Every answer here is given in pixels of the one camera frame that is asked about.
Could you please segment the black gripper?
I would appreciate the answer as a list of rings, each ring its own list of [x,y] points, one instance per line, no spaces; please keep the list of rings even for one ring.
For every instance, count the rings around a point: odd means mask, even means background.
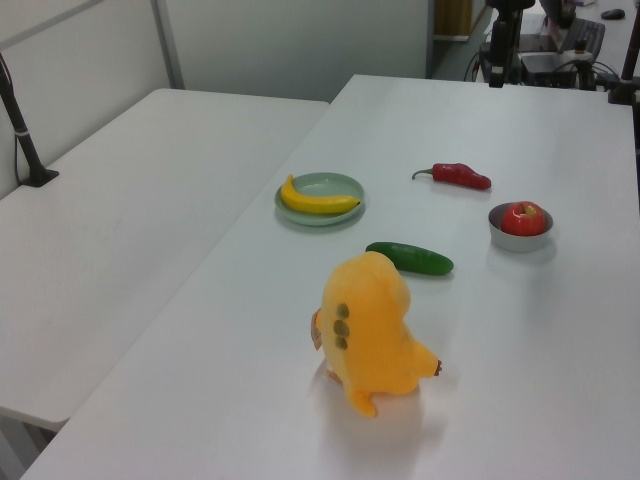
[[[498,12],[493,23],[491,36],[491,69],[489,86],[503,87],[503,68],[511,62],[513,50],[519,35],[523,6],[521,1],[497,0],[491,7]],[[520,83],[520,65],[511,65],[506,72],[508,84]]]

